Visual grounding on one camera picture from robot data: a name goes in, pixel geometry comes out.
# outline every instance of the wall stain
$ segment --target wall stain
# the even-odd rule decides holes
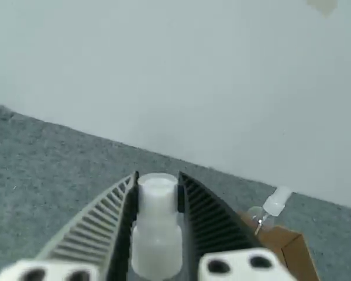
[[[307,4],[318,10],[324,17],[328,17],[337,8],[337,0],[307,0]]]

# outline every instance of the white wall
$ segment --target white wall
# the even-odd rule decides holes
[[[0,103],[351,206],[351,1],[0,0]]]

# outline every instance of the small plastic bottle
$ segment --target small plastic bottle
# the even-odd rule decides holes
[[[284,209],[291,193],[292,191],[287,187],[278,187],[262,207],[252,207],[247,211],[247,216],[254,222],[255,235],[260,231],[269,231],[274,227],[276,217]]]
[[[178,224],[177,184],[177,178],[163,173],[138,179],[139,212],[131,258],[136,280],[169,280],[181,272],[183,236]]]

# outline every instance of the carpet floor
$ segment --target carpet floor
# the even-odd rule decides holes
[[[34,257],[83,206],[134,170],[186,172],[241,211],[274,190],[0,107],[0,268]],[[321,280],[351,281],[351,209],[293,194],[278,223],[304,234]]]

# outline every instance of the screw hole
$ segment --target screw hole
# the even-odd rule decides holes
[[[251,266],[253,268],[271,268],[272,264],[270,260],[263,256],[254,256],[250,259]]]
[[[218,259],[214,259],[208,263],[208,270],[211,273],[224,274],[230,272],[230,266]]]
[[[46,275],[46,272],[42,268],[35,268],[25,273],[22,277],[22,281],[42,281]]]
[[[68,278],[68,281],[90,281],[90,274],[87,271],[79,270],[73,272]]]

